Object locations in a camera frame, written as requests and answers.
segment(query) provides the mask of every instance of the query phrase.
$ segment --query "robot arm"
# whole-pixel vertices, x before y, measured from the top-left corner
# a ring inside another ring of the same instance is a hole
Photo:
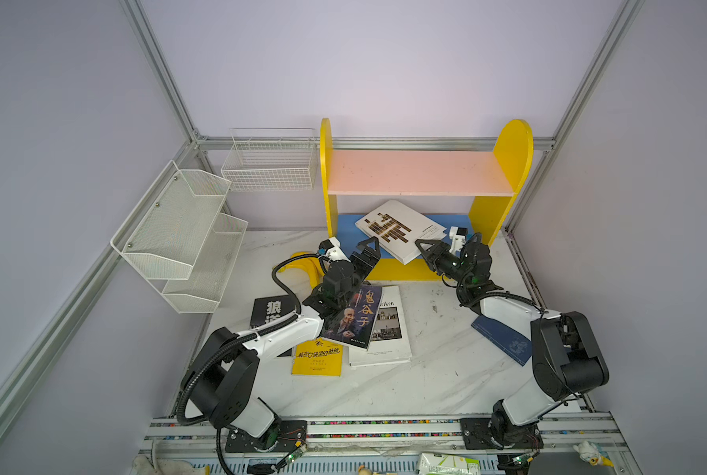
[[[488,427],[481,428],[482,433],[478,434],[491,447],[509,447],[532,433],[538,419],[570,394],[606,384],[609,373],[582,314],[560,315],[539,309],[527,298],[500,292],[501,288],[490,279],[492,259],[481,236],[475,234],[465,243],[467,230],[452,229],[452,234],[451,245],[422,239],[416,245],[431,271],[456,282],[456,295],[462,306],[482,315],[483,300],[496,297],[508,306],[500,313],[510,319],[540,316],[530,322],[533,377],[515,394],[494,405]],[[241,429],[255,439],[256,448],[270,449],[276,441],[279,417],[263,401],[252,397],[258,364],[261,359],[273,358],[319,337],[327,325],[332,325],[380,259],[377,238],[360,242],[357,251],[347,258],[335,238],[323,241],[318,255],[297,257],[320,257],[329,261],[329,269],[303,305],[296,301],[295,312],[249,331],[233,334],[221,328],[208,337],[182,380],[178,422],[186,425],[208,420],[217,430],[226,426]],[[289,293],[277,280],[276,270],[290,261],[273,271],[275,282]],[[232,366],[225,370],[222,362],[232,362]],[[188,400],[201,416],[186,416]]]
[[[350,258],[340,250],[336,238],[322,241],[319,247],[318,254],[296,256],[272,271],[275,282],[288,290],[277,279],[279,268],[299,258],[320,258],[330,263],[321,284],[303,305],[296,300],[294,312],[261,327],[236,334],[220,328],[208,337],[182,379],[177,404],[180,424],[208,420],[217,430],[230,426],[247,432],[259,450],[272,447],[280,420],[251,394],[259,362],[319,337],[345,309],[380,259],[377,238],[360,242]],[[229,362],[229,369],[221,366]]]
[[[509,447],[533,435],[539,418],[571,394],[605,385],[609,372],[583,314],[540,309],[525,297],[499,292],[501,288],[490,279],[490,250],[481,242],[480,234],[467,240],[459,256],[454,255],[456,241],[466,232],[452,229],[452,234],[451,246],[422,239],[416,246],[431,271],[456,282],[456,296],[462,306],[482,315],[482,301],[494,297],[497,302],[488,316],[512,328],[512,322],[539,316],[529,326],[533,377],[515,394],[494,404],[488,427],[477,434],[493,448]]]

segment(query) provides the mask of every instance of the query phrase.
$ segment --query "marble surface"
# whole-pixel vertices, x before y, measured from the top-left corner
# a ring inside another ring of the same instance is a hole
[[[253,299],[282,294],[272,267],[293,252],[315,251],[325,231],[249,231],[220,308],[207,334],[226,326],[249,327]],[[522,296],[525,284],[502,236],[491,246],[494,282]],[[304,299],[306,274],[280,274]],[[499,399],[532,375],[470,327],[475,314],[459,307],[453,289],[440,282],[403,282],[401,288],[412,360],[399,365],[352,369],[348,349],[339,378],[291,375],[292,357],[262,361],[253,394],[281,416],[369,416],[488,413]]]

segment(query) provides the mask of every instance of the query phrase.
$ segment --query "mounting plate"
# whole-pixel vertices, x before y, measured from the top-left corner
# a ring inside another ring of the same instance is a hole
[[[225,434],[225,453],[262,453],[256,450],[256,447],[253,446],[254,438],[246,432],[232,429],[228,432],[225,431]],[[296,447],[296,442],[299,440],[306,441],[306,421],[282,420],[280,421],[280,435],[277,437],[277,444],[271,452],[289,452]]]
[[[464,439],[464,448],[467,450],[481,450],[486,448],[498,448],[491,442],[491,433],[488,429],[490,417],[468,417],[459,420],[459,425],[462,427],[462,438]],[[530,428],[530,431],[522,436],[520,442],[515,443],[508,448],[534,448],[538,442],[538,448],[544,446],[544,441],[541,440],[540,432],[536,426]]]

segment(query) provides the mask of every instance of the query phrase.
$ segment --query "bookshelf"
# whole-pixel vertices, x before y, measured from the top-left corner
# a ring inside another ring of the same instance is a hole
[[[327,231],[346,254],[367,236],[354,225],[363,214],[339,214],[339,195],[474,196],[467,214],[430,214],[438,224],[467,227],[490,244],[528,177],[533,133],[515,119],[499,134],[492,152],[427,150],[333,150],[330,119],[322,119],[319,142]],[[437,280],[425,262],[404,265],[387,252],[369,280]]]

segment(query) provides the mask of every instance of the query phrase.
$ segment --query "white wire basket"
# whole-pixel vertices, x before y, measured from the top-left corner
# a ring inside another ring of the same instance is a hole
[[[237,260],[248,222],[219,213],[190,278],[169,280],[161,295],[179,313],[213,313]]]
[[[221,212],[230,181],[199,169],[163,169],[111,246],[178,313],[219,306],[248,223]]]
[[[233,192],[314,188],[319,167],[313,128],[234,128],[221,174]]]
[[[175,170],[166,187],[116,249],[146,279],[190,277],[230,188],[220,176],[171,165]]]

